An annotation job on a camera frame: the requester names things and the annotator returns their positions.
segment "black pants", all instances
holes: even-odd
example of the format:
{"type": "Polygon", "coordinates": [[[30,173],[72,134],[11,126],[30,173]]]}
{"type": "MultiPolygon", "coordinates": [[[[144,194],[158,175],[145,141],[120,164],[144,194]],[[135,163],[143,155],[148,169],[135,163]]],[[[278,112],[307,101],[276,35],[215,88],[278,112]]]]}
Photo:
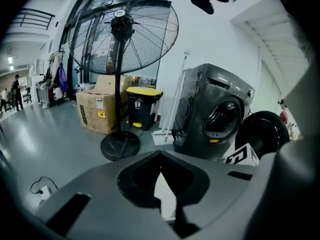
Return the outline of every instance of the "black pants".
{"type": "Polygon", "coordinates": [[[22,98],[21,98],[21,94],[20,93],[15,96],[16,111],[19,111],[18,103],[20,104],[20,108],[23,110],[24,106],[22,105],[22,98]]]}
{"type": "Polygon", "coordinates": [[[2,107],[4,107],[4,111],[7,112],[7,102],[3,98],[0,102],[0,112],[2,111],[2,107]]]}

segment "washing machine knob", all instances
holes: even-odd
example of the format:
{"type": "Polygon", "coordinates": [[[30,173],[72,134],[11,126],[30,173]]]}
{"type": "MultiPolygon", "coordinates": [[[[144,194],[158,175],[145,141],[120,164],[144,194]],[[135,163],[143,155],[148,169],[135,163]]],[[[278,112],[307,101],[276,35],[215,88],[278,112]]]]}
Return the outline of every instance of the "washing machine knob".
{"type": "Polygon", "coordinates": [[[254,90],[249,89],[247,95],[252,98],[254,96],[254,90]]]}

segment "washing machine door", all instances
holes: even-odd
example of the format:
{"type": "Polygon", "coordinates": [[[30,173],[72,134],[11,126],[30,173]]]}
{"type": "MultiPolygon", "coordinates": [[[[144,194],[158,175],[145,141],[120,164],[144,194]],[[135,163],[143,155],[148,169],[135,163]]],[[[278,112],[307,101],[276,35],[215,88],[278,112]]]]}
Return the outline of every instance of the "washing machine door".
{"type": "Polygon", "coordinates": [[[203,122],[203,135],[212,145],[230,139],[243,120],[243,106],[234,96],[225,96],[210,109],[203,122]]]}
{"type": "Polygon", "coordinates": [[[270,111],[259,111],[248,116],[235,137],[235,149],[249,143],[260,159],[263,155],[277,152],[290,141],[286,125],[270,111]]]}

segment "mop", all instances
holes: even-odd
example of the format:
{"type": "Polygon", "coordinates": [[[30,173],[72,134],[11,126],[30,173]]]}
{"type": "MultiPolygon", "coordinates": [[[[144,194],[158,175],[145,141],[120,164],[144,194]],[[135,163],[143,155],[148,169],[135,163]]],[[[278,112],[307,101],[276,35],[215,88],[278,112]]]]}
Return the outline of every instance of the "mop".
{"type": "Polygon", "coordinates": [[[175,94],[174,94],[173,100],[171,102],[170,109],[169,109],[169,111],[168,111],[168,113],[166,115],[163,127],[162,127],[161,130],[156,130],[153,133],[151,133],[153,141],[154,141],[154,144],[156,146],[168,145],[168,144],[174,143],[175,139],[172,136],[172,132],[170,130],[170,125],[172,124],[172,120],[174,118],[174,115],[176,114],[175,112],[176,112],[176,110],[178,108],[179,99],[180,99],[181,92],[182,92],[182,89],[183,89],[183,86],[184,86],[185,71],[188,70],[188,69],[183,69],[183,68],[184,68],[184,65],[185,65],[185,62],[187,60],[188,55],[189,55],[188,52],[184,53],[184,59],[183,59],[183,63],[182,63],[182,70],[180,72],[179,80],[178,80],[178,83],[177,83],[177,86],[176,86],[176,89],[175,89],[175,94]]]}

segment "yellow trash can lid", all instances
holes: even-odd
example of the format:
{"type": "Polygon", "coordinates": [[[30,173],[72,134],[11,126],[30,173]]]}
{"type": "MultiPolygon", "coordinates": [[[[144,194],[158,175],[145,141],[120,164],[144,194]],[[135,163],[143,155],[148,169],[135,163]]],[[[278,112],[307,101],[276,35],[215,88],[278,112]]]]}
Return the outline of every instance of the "yellow trash can lid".
{"type": "Polygon", "coordinates": [[[126,91],[132,94],[141,94],[147,96],[157,96],[163,93],[163,91],[161,90],[156,90],[147,87],[129,87],[128,89],[126,89],[126,91]]]}

